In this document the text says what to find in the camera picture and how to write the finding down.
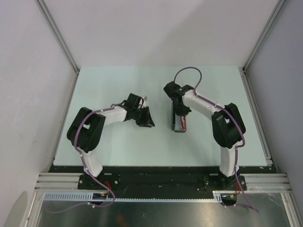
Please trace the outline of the red sunglasses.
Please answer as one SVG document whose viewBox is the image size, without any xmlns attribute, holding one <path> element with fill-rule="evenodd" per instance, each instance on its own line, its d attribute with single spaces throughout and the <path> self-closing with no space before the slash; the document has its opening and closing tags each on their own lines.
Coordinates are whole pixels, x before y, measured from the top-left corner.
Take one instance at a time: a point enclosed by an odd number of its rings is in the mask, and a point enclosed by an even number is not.
<svg viewBox="0 0 303 227">
<path fill-rule="evenodd" d="M 183 131 L 187 130 L 187 122 L 186 122 L 186 117 L 185 116 L 180 116 L 180 124 L 182 127 Z"/>
</svg>

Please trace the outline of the dark green glasses case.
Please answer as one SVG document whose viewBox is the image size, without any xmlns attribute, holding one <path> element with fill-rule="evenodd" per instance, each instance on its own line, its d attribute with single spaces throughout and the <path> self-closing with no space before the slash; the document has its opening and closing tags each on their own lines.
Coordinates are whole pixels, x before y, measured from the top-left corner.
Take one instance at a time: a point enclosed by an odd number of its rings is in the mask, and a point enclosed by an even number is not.
<svg viewBox="0 0 303 227">
<path fill-rule="evenodd" d="M 171 130 L 176 132 L 176 133 L 185 133 L 186 131 L 182 130 L 181 124 L 180 124 L 180 116 L 177 116 L 175 114 L 175 110 L 173 108 L 173 104 L 172 104 L 172 108 L 171 108 L 171 114 L 172 114 L 172 118 L 171 118 Z"/>
</svg>

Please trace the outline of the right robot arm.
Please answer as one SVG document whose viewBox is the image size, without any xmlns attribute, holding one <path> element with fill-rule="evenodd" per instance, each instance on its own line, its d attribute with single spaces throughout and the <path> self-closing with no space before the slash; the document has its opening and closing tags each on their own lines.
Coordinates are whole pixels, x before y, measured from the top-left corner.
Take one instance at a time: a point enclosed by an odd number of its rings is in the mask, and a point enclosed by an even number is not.
<svg viewBox="0 0 303 227">
<path fill-rule="evenodd" d="M 237 105 L 220 106 L 198 94 L 192 86 L 181 87 L 174 81 L 163 90 L 172 100 L 173 121 L 179 117 L 180 124 L 185 126 L 186 116 L 193 109 L 211 121 L 213 138 L 221 150 L 218 184 L 224 190 L 231 189 L 239 178 L 238 149 L 246 144 L 246 128 Z"/>
</svg>

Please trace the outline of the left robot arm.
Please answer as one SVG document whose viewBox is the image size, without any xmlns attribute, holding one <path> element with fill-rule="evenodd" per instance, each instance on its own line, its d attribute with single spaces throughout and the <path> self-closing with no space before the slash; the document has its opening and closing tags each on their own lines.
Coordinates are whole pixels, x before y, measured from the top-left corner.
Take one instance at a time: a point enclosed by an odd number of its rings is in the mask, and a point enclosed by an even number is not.
<svg viewBox="0 0 303 227">
<path fill-rule="evenodd" d="M 98 155 L 94 152 L 98 146 L 105 126 L 134 120 L 139 127 L 154 127 L 146 96 L 130 93 L 126 100 L 112 104 L 109 108 L 91 110 L 82 107 L 67 131 L 67 139 L 79 153 L 84 171 L 90 175 L 88 183 L 94 189 L 101 188 L 105 178 Z"/>
</svg>

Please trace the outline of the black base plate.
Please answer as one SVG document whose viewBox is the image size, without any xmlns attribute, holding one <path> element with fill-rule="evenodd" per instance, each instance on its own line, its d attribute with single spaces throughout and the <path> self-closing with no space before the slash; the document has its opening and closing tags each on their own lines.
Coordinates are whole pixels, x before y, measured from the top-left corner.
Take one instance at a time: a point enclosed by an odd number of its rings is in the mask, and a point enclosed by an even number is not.
<svg viewBox="0 0 303 227">
<path fill-rule="evenodd" d="M 106 166 L 97 177 L 90 177 L 81 166 L 54 166 L 50 173 L 80 173 L 78 189 L 116 192 L 192 192 L 235 191 L 247 189 L 244 174 L 275 174 L 274 166 L 241 166 L 239 178 L 225 186 L 219 178 L 218 167 L 168 167 L 168 166 Z"/>
</svg>

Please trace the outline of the aluminium front rail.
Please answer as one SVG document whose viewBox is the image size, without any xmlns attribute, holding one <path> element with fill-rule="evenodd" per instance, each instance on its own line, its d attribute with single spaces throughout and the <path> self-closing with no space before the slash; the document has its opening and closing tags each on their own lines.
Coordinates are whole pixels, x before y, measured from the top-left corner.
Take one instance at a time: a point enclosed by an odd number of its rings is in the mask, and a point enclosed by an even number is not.
<svg viewBox="0 0 303 227">
<path fill-rule="evenodd" d="M 38 191 L 77 191 L 80 173 L 40 173 Z M 244 174 L 248 193 L 292 192 L 287 174 Z"/>
</svg>

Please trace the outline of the right aluminium frame post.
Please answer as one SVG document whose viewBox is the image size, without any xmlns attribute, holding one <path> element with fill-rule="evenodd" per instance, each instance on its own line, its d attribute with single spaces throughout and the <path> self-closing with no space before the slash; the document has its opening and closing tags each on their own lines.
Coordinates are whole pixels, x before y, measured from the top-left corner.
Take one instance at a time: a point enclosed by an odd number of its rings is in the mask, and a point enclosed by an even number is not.
<svg viewBox="0 0 303 227">
<path fill-rule="evenodd" d="M 245 61 L 242 70 L 243 72 L 248 71 L 249 67 L 253 63 L 254 59 L 256 58 L 257 54 L 259 53 L 261 47 L 265 43 L 266 39 L 270 35 L 270 32 L 274 28 L 274 25 L 278 21 L 281 13 L 283 12 L 284 8 L 286 7 L 288 0 L 278 0 L 273 11 L 271 12 L 265 26 L 263 27 L 255 45 L 253 46 L 252 51 L 250 52 L 247 60 Z"/>
</svg>

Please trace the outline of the aluminium frame post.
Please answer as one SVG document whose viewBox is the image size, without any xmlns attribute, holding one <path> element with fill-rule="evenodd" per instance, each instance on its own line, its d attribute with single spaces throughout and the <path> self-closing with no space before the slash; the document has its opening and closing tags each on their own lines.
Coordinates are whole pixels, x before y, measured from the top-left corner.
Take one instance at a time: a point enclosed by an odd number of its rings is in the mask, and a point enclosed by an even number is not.
<svg viewBox="0 0 303 227">
<path fill-rule="evenodd" d="M 44 0 L 35 0 L 35 3 L 37 4 L 40 12 L 42 13 L 46 23 L 48 24 L 51 32 L 53 33 L 60 49 L 62 50 L 64 56 L 66 57 L 68 63 L 72 67 L 73 71 L 75 72 L 76 75 L 79 74 L 79 67 L 73 58 L 70 49 L 68 48 L 67 43 L 64 40 L 64 37 L 62 36 L 50 10 L 48 9 L 46 3 Z"/>
<path fill-rule="evenodd" d="M 250 52 L 247 60 L 245 61 L 242 70 L 243 72 L 248 71 L 249 67 L 253 63 L 254 59 L 256 58 L 257 54 L 259 53 L 261 47 L 265 43 L 266 39 L 270 35 L 270 32 L 274 28 L 274 25 L 278 21 L 281 13 L 283 12 L 284 8 L 286 7 L 288 0 L 278 0 L 273 11 L 271 12 L 265 26 L 263 27 L 255 45 L 253 46 L 252 51 Z"/>
</svg>

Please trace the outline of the left aluminium frame post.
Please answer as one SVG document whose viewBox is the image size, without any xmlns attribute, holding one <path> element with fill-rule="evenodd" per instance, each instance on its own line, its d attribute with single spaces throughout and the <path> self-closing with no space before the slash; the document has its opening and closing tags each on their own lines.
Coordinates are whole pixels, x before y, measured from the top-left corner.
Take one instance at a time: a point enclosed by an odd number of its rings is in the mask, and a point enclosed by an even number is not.
<svg viewBox="0 0 303 227">
<path fill-rule="evenodd" d="M 42 13 L 46 23 L 48 24 L 51 32 L 53 33 L 60 49 L 62 50 L 64 56 L 66 57 L 68 63 L 72 67 L 73 71 L 75 72 L 76 75 L 79 74 L 79 67 L 73 58 L 70 49 L 68 48 L 67 43 L 64 40 L 64 37 L 62 36 L 50 10 L 48 9 L 46 3 L 44 0 L 35 0 L 35 3 L 37 4 L 40 12 Z"/>
</svg>

